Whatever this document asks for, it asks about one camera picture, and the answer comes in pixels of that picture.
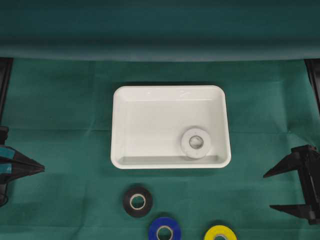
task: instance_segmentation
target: green cloth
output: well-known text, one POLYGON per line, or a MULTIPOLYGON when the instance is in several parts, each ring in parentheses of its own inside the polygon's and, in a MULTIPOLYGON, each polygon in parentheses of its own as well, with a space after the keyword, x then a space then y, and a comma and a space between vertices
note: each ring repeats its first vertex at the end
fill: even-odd
POLYGON ((297 172, 263 179, 290 148, 320 146, 320 119, 302 60, 110 62, 15 59, 2 124, 6 144, 45 165, 9 184, 5 240, 146 240, 159 216, 184 240, 224 224, 240 240, 318 239, 319 226, 269 208, 303 204, 297 172), (110 160, 113 93, 123 85, 212 84, 226 94, 232 160, 221 169, 121 170, 110 160), (145 185, 142 218, 123 193, 145 185))
POLYGON ((0 56, 69 60, 320 58, 318 0, 7 0, 0 56))

